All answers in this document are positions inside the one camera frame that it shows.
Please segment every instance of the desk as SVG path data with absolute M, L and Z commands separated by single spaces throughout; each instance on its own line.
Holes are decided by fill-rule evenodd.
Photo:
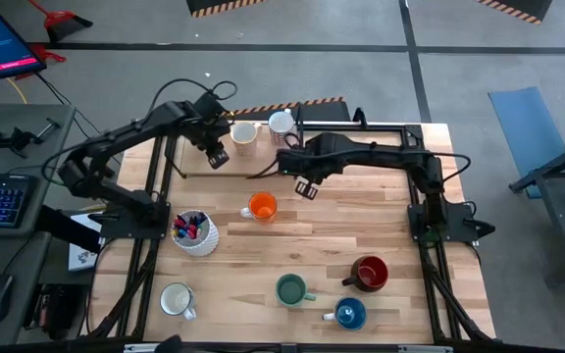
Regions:
M 451 152 L 446 125 L 422 125 L 426 148 Z M 355 140 L 400 144 L 390 132 L 347 132 Z M 119 184 L 143 188 L 152 142 L 127 151 Z M 444 174 L 456 170 L 452 158 L 442 158 Z M 463 201 L 459 177 L 445 186 L 449 201 Z M 161 242 L 144 339 L 160 341 L 179 334 L 185 341 L 310 342 L 310 343 L 431 343 L 417 245 L 409 235 L 406 207 L 410 203 L 405 173 L 396 170 L 348 167 L 343 176 L 330 176 L 314 201 L 293 191 L 291 177 L 260 180 L 243 177 L 173 175 L 169 200 L 174 216 L 188 209 L 207 212 L 220 231 L 217 249 L 194 258 L 170 238 Z M 242 218 L 252 193 L 272 192 L 279 200 L 274 224 L 260 226 Z M 122 294 L 131 240 L 117 240 L 104 253 L 93 290 L 91 320 L 96 327 Z M 494 336 L 481 269 L 475 254 L 463 244 L 447 243 L 446 256 L 453 292 L 472 319 Z M 360 256 L 373 254 L 388 265 L 389 280 L 376 293 L 343 287 L 350 266 Z M 276 300 L 277 279 L 287 273 L 302 275 L 315 302 L 287 309 Z M 159 298 L 169 283 L 181 281 L 196 296 L 197 319 L 163 313 Z M 360 298 L 368 308 L 368 322 L 348 332 L 322 321 L 343 296 Z M 445 306 L 439 311 L 448 332 Z M 137 298 L 132 308 L 138 307 Z M 130 322 L 134 313 L 130 312 Z
M 60 105 L 0 104 L 0 131 L 6 134 L 11 133 L 14 126 L 38 133 L 47 125 L 45 118 L 51 118 L 61 125 L 61 128 L 53 131 L 42 145 L 30 144 L 24 150 L 27 159 L 20 158 L 8 149 L 0 148 L 0 173 L 6 173 L 13 167 L 42 164 L 47 157 L 59 151 L 65 143 L 73 116 L 74 109 L 72 107 Z M 40 176 L 40 169 L 18 172 Z M 49 183 L 46 180 L 41 179 L 38 182 L 34 190 L 34 197 L 28 206 L 28 212 L 31 212 L 30 209 L 38 209 L 42 205 L 48 187 Z M 40 274 L 50 239 L 51 235 L 48 233 L 35 235 L 11 267 L 11 274 L 15 278 L 12 304 L 10 313 L 0 323 L 0 345 L 17 342 L 19 328 L 23 324 L 26 307 L 34 291 L 34 285 Z M 0 274 L 24 242 L 25 239 L 22 237 L 0 237 Z

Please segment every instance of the concrete floor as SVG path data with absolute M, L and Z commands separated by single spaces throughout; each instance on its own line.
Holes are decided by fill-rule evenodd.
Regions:
M 191 44 L 406 44 L 397 0 L 269 0 L 194 20 L 181 0 L 44 0 L 96 26 L 69 41 Z M 540 26 L 529 25 L 474 0 L 410 0 L 413 30 L 424 46 L 565 47 L 565 0 L 553 2 Z M 22 1 L 0 0 L 0 11 L 28 41 L 47 39 L 41 16 Z M 420 121 L 407 53 L 280 51 L 58 51 L 66 64 L 44 73 L 100 129 L 141 117 L 156 89 L 169 78 L 212 84 L 234 80 L 239 94 L 229 109 L 342 95 L 362 106 L 371 121 Z M 565 254 L 540 201 L 514 195 L 518 178 L 488 99 L 494 90 L 537 86 L 565 140 L 565 55 L 420 55 L 431 118 L 450 127 L 456 152 L 473 158 L 462 176 L 478 218 L 496 225 L 482 241 L 483 272 L 499 338 L 565 348 L 565 287 L 547 288 L 542 276 L 563 266 Z M 30 103 L 54 103 L 31 77 L 19 83 Z M 193 99 L 190 86 L 167 99 Z M 19 97 L 0 80 L 0 103 Z M 68 141 L 82 136 L 75 129 Z M 54 187 L 47 203 L 74 209 L 86 200 Z

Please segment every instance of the white mug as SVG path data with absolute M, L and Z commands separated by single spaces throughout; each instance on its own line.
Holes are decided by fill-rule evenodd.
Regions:
M 194 305 L 195 294 L 184 283 L 172 283 L 161 293 L 161 308 L 167 315 L 184 315 L 185 319 L 194 320 L 196 318 Z
M 257 135 L 260 124 L 238 122 L 231 127 L 231 139 L 236 154 L 243 157 L 256 155 Z
M 268 125 L 270 127 L 272 143 L 277 146 L 286 146 L 286 143 L 284 143 L 284 136 L 289 132 L 295 133 L 295 121 L 293 120 L 290 109 L 285 109 L 284 112 L 275 112 L 272 114 L 268 120 Z

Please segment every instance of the mug handle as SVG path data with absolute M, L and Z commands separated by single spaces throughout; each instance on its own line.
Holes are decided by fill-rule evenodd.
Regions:
M 356 283 L 356 282 L 358 282 L 358 281 L 359 281 L 359 277 L 357 277 L 357 276 L 355 275 L 355 276 L 348 277 L 348 278 L 342 280 L 342 281 L 341 281 L 341 284 L 343 284 L 343 285 L 350 285 L 350 284 L 354 284 L 354 283 Z
M 184 310 L 184 318 L 188 321 L 195 320 L 195 318 L 197 318 L 197 315 L 195 315 L 195 309 L 188 308 Z
M 239 213 L 241 214 L 241 216 L 242 216 L 243 218 L 249 218 L 249 219 L 251 219 L 251 220 L 254 220 L 254 216 L 253 216 L 252 213 L 250 212 L 250 209 L 247 208 L 247 207 L 246 207 L 246 208 L 242 208 L 242 209 L 239 211 Z

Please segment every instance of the wooden table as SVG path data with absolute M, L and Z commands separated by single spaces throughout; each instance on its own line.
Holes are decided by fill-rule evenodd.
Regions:
M 422 125 L 426 147 L 452 152 L 448 127 Z M 361 141 L 400 144 L 389 132 L 347 133 Z M 130 149 L 122 162 L 119 184 L 143 188 L 152 142 Z M 444 175 L 456 170 L 452 158 L 442 158 Z M 239 215 L 250 196 L 272 192 L 279 201 L 274 224 L 261 226 Z M 169 200 L 172 217 L 181 211 L 207 212 L 221 234 L 217 249 L 194 258 L 170 238 L 162 241 L 153 281 L 145 340 L 161 341 L 179 334 L 185 341 L 312 342 L 312 343 L 431 343 L 431 326 L 417 245 L 409 235 L 406 207 L 410 203 L 403 171 L 348 167 L 343 176 L 330 176 L 314 201 L 294 193 L 291 177 L 247 180 L 231 176 L 172 177 Z M 459 177 L 446 184 L 449 201 L 463 201 Z M 131 240 L 118 240 L 102 255 L 91 307 L 96 327 L 122 294 Z M 376 293 L 344 287 L 341 280 L 363 255 L 377 255 L 389 270 L 387 285 Z M 494 336 L 481 269 L 472 249 L 447 243 L 446 256 L 453 291 L 472 319 Z M 303 276 L 315 302 L 287 309 L 275 296 L 275 283 L 284 274 Z M 165 315 L 159 298 L 172 282 L 184 282 L 196 295 L 197 319 Z M 361 299 L 368 321 L 349 332 L 322 321 L 342 297 Z M 439 299 L 444 332 L 449 332 L 443 300 Z M 132 308 L 138 308 L 138 298 Z M 136 310 L 130 314 L 134 322 Z

